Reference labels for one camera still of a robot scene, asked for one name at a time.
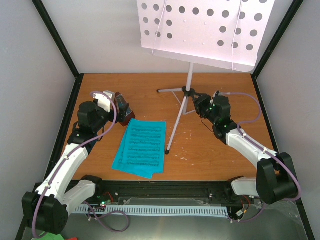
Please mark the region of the clear acrylic metronome cover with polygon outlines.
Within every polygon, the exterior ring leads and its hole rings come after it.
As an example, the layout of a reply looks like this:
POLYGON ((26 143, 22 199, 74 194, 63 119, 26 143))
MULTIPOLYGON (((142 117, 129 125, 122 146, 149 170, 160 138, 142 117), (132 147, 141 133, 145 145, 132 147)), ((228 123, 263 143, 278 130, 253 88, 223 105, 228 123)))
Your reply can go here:
POLYGON ((119 94, 115 100, 121 100, 121 102, 125 104, 125 118, 133 113, 129 103, 125 100, 122 94, 119 94))

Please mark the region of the brown wooden metronome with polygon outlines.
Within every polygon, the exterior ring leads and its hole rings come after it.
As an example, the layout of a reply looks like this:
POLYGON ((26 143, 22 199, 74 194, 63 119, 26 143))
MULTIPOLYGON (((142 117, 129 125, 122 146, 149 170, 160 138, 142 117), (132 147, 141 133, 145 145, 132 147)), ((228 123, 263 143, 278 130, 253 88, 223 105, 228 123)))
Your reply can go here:
POLYGON ((123 126, 127 126, 131 119, 135 119, 136 115, 120 92, 115 93, 115 106, 117 110, 117 121, 123 126))

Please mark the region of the blue sheet music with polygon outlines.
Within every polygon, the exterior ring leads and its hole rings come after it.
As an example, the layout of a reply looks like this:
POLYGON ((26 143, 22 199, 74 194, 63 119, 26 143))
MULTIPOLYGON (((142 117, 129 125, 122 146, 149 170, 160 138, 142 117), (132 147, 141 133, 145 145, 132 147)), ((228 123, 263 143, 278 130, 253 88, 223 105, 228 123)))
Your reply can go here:
POLYGON ((125 163, 124 150, 125 150, 125 140, 123 139, 120 143, 118 152, 114 158, 114 161, 113 161, 111 168, 113 170, 118 170, 121 172, 129 173, 129 174, 136 175, 136 176, 139 176, 142 178, 151 179, 153 176, 153 173, 150 172, 149 170, 145 170, 145 169, 138 167, 136 165, 125 163))
POLYGON ((132 119, 126 130, 124 161, 153 174, 164 172, 165 121, 141 121, 132 119))

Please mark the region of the white tripod music stand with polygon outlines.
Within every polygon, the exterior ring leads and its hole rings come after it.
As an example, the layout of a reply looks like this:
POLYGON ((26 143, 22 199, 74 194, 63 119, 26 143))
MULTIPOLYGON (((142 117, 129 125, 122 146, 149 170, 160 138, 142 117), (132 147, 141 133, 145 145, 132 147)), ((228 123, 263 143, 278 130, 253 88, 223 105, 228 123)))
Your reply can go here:
POLYGON ((187 114, 194 65, 249 73, 274 7, 272 0, 139 0, 141 46, 189 63, 179 110, 187 114))

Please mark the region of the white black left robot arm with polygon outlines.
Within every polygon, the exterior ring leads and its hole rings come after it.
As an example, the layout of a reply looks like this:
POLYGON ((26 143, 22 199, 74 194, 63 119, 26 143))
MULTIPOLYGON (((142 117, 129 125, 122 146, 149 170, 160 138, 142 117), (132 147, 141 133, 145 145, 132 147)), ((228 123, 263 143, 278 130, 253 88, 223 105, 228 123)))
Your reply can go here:
POLYGON ((48 233, 60 234, 79 205, 88 198, 95 202, 103 198, 104 188, 98 185, 99 177, 87 176, 71 190, 67 188, 95 144, 103 138, 99 130, 107 122, 115 125, 117 118, 116 104, 107 95, 79 106, 79 128, 73 130, 60 160, 35 191, 26 192, 22 197, 23 215, 34 239, 48 233))

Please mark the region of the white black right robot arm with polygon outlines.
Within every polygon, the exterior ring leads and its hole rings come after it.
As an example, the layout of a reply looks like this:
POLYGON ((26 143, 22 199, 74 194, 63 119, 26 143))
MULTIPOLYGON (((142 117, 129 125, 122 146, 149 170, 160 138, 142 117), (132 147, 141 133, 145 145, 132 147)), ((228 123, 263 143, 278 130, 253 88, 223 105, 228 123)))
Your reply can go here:
POLYGON ((215 137, 238 151, 256 168, 254 178, 242 176, 231 180, 235 195, 256 197, 268 205, 301 198, 302 189, 291 156, 263 146, 235 123, 226 94, 219 91, 214 96, 197 93, 192 100, 196 113, 212 124, 215 137))

